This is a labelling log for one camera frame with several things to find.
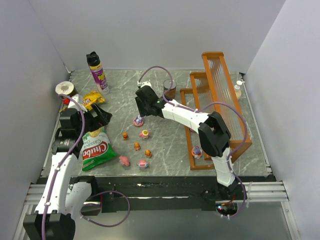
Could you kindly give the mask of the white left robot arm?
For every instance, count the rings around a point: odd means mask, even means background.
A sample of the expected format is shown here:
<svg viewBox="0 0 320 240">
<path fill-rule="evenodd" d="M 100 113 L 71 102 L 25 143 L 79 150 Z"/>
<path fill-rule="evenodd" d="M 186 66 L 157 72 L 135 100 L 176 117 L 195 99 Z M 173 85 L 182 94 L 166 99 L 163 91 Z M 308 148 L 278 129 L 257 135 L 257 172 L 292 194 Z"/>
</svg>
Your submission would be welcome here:
<svg viewBox="0 0 320 240">
<path fill-rule="evenodd" d="M 60 113 L 59 128 L 51 146 L 51 166 L 47 182 L 33 214 L 23 227 L 31 240 L 72 240 L 76 219 L 84 202 L 98 192 L 93 176 L 80 176 L 69 188 L 73 169 L 83 147 L 82 136 L 108 125 L 112 114 L 93 104 L 92 111 L 67 108 Z"/>
</svg>

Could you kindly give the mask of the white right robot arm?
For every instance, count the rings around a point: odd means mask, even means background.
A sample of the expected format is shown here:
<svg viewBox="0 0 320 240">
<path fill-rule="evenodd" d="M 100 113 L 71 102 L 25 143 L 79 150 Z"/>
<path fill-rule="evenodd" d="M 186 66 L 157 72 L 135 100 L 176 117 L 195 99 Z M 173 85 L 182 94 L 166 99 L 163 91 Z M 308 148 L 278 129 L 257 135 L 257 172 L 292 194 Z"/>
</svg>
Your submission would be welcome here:
<svg viewBox="0 0 320 240">
<path fill-rule="evenodd" d="M 199 136 L 200 147 L 211 157 L 217 182 L 225 187 L 234 183 L 236 177 L 230 157 L 231 133 L 218 112 L 199 112 L 174 99 L 159 97 L 148 85 L 140 87 L 135 94 L 141 117 L 152 115 L 173 120 L 195 131 Z"/>
</svg>

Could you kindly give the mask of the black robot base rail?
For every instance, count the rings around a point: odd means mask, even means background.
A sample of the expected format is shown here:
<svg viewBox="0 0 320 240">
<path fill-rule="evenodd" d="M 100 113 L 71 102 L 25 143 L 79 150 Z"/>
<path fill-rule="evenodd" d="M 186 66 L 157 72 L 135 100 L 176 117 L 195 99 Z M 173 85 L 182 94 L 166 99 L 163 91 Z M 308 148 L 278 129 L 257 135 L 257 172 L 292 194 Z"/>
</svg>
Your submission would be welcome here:
<svg viewBox="0 0 320 240">
<path fill-rule="evenodd" d="M 39 184 L 47 183 L 41 177 Z M 245 202 L 248 183 L 272 183 L 274 177 L 241 177 L 230 187 L 215 176 L 98 176 L 97 193 L 85 202 L 101 201 L 103 213 L 117 211 L 188 210 L 216 211 L 221 201 Z M 69 188 L 75 186 L 71 178 Z"/>
</svg>

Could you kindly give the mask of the purple bunny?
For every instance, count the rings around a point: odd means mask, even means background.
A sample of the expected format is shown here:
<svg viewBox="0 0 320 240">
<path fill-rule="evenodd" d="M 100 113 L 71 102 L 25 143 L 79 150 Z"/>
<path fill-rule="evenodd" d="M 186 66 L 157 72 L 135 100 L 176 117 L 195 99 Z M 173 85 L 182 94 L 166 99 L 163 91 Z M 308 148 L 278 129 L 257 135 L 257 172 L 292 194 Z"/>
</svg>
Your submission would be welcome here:
<svg viewBox="0 0 320 240">
<path fill-rule="evenodd" d="M 141 127 L 144 124 L 145 120 L 142 116 L 137 115 L 132 122 L 134 126 Z"/>
</svg>

